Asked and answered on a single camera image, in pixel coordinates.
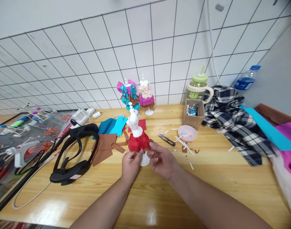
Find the black and white plaid shirt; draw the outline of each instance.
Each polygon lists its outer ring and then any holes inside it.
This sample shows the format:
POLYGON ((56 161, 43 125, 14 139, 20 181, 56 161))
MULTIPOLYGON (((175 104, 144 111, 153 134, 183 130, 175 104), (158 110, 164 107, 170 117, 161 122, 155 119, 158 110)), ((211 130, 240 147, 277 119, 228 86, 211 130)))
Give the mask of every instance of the black and white plaid shirt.
MULTIPOLYGON (((224 128, 226 138, 236 147, 251 166, 262 165, 261 156, 274 157, 270 142, 253 120, 252 116, 240 109, 244 97, 236 89, 214 86, 214 96, 205 106, 203 125, 224 128)), ((209 97, 208 91, 203 100, 209 97)))

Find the pink dress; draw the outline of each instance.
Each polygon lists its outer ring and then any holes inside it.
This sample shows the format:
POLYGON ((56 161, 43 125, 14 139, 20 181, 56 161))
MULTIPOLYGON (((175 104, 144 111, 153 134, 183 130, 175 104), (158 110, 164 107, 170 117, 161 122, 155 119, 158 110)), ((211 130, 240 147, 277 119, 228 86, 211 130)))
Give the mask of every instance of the pink dress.
POLYGON ((154 96, 150 90, 150 84, 140 85, 139 88, 139 102, 142 107, 152 107, 155 105, 154 96))

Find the pink skirt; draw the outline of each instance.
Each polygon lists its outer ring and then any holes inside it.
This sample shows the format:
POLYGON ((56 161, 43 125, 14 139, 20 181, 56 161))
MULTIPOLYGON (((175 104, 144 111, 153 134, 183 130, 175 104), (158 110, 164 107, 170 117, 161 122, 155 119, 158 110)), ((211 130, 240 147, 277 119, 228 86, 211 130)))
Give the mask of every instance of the pink skirt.
POLYGON ((154 102, 154 96, 144 99, 141 95, 139 96, 139 102, 141 106, 147 106, 154 102))

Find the white wall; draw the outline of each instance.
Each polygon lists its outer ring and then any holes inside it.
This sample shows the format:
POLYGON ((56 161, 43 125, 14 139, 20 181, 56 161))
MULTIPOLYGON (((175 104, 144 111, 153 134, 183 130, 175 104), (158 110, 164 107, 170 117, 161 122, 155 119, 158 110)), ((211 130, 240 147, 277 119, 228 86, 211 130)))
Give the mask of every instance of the white wall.
POLYGON ((150 0, 0 0, 0 38, 149 2, 150 0))
POLYGON ((291 116, 291 25, 260 62, 261 72, 247 92, 252 107, 264 103, 291 116))
MULTIPOLYGON (((220 84, 231 85, 291 23, 291 0, 209 3, 215 68, 220 84)), ((0 37, 7 37, 0 39, 0 115, 26 103, 120 108, 117 83, 138 84, 142 74, 156 105, 181 103, 203 66, 208 84, 217 83, 208 29, 204 0, 0 0, 0 37)))

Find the pink bowl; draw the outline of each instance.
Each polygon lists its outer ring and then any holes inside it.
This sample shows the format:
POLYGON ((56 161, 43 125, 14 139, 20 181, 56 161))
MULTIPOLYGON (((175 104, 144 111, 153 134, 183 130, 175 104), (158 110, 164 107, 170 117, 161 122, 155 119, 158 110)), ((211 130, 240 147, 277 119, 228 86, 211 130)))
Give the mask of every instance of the pink bowl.
POLYGON ((197 137, 196 130, 191 126, 187 125, 180 126, 178 128, 178 136, 180 136, 180 133, 183 131, 187 131, 187 136, 181 138, 185 142, 191 142, 197 137))

